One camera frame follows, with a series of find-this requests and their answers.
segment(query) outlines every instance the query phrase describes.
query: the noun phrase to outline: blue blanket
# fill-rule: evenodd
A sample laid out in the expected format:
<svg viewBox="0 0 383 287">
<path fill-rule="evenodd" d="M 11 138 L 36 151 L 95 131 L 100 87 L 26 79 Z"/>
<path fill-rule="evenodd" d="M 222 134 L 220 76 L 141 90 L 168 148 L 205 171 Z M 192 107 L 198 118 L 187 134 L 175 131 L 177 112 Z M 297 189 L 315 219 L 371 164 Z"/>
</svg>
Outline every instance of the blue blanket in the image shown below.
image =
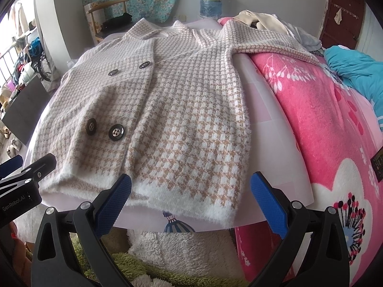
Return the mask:
<svg viewBox="0 0 383 287">
<path fill-rule="evenodd" d="M 383 131 L 383 62 L 356 50 L 333 46 L 324 51 L 324 59 L 343 83 L 362 94 L 373 106 Z"/>
</svg>

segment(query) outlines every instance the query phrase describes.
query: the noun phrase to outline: wooden door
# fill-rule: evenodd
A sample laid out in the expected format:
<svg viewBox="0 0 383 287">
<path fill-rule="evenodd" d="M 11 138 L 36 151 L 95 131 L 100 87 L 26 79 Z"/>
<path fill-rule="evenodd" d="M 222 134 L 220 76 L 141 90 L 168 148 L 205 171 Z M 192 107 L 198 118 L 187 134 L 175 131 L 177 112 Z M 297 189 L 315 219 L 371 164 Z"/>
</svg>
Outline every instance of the wooden door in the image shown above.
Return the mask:
<svg viewBox="0 0 383 287">
<path fill-rule="evenodd" d="M 342 20 L 339 24 L 335 17 L 340 11 Z M 365 11 L 364 0 L 329 0 L 323 30 L 320 36 L 325 49 L 333 45 L 344 45 L 355 49 Z"/>
</svg>

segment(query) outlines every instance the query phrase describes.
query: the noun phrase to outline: slipper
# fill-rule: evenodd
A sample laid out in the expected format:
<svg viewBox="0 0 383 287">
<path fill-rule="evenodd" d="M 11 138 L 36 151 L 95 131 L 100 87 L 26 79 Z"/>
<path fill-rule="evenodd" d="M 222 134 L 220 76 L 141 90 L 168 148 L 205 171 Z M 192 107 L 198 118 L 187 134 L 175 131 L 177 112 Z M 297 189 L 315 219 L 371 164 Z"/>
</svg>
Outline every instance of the slipper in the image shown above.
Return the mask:
<svg viewBox="0 0 383 287">
<path fill-rule="evenodd" d="M 16 151 L 20 151 L 22 143 L 20 142 L 20 140 L 14 138 L 11 140 L 11 146 L 13 146 Z"/>
<path fill-rule="evenodd" d="M 9 156 L 9 158 L 14 158 L 16 156 L 16 150 L 13 146 L 8 146 L 6 148 L 6 154 Z"/>
<path fill-rule="evenodd" d="M 5 139 L 8 139 L 9 136 L 11 135 L 11 131 L 7 127 L 3 127 L 3 133 L 4 133 Z"/>
</svg>

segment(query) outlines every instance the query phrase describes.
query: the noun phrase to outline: wooden chair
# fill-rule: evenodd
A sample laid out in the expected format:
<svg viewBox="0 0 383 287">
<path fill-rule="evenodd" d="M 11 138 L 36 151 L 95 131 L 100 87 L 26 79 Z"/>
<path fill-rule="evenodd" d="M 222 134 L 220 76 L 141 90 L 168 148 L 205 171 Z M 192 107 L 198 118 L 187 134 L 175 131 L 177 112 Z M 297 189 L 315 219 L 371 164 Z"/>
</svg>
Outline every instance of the wooden chair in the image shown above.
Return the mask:
<svg viewBox="0 0 383 287">
<path fill-rule="evenodd" d="M 106 35 L 103 35 L 102 33 L 100 32 L 97 32 L 97 29 L 96 29 L 96 23 L 95 23 L 95 19 L 93 17 L 93 12 L 94 11 L 98 11 L 99 9 L 106 9 L 107 7 L 110 7 L 112 5 L 115 5 L 115 4 L 118 4 L 118 3 L 123 3 L 123 10 L 124 10 L 124 13 L 127 13 L 126 11 L 126 4 L 125 2 L 127 2 L 129 0 L 111 0 L 111 1 L 106 1 L 106 2 L 103 2 L 101 4 L 98 4 L 97 6 L 91 8 L 90 10 L 87 11 L 88 14 L 90 14 L 91 16 L 91 19 L 92 19 L 92 26 L 93 26 L 93 31 L 95 32 L 95 37 L 96 37 L 96 40 L 98 43 L 100 43 L 104 38 L 106 38 L 107 36 Z M 109 34 L 112 34 L 112 33 L 118 33 L 118 32 L 124 32 L 124 30 L 129 30 L 129 28 L 131 28 L 132 26 L 134 25 L 134 23 L 130 23 L 128 25 L 126 25 L 125 27 L 121 27 L 119 29 L 119 31 L 113 31 L 113 32 L 110 32 Z"/>
</svg>

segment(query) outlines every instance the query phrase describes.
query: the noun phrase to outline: blue water jug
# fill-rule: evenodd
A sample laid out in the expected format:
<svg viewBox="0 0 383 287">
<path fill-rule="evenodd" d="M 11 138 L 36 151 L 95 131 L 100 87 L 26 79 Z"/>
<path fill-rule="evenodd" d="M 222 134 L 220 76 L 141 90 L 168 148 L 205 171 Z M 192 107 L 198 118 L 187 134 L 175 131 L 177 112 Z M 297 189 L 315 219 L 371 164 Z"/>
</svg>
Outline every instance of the blue water jug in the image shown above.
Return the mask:
<svg viewBox="0 0 383 287">
<path fill-rule="evenodd" d="M 222 14 L 222 0 L 200 0 L 200 15 L 218 19 Z"/>
</svg>

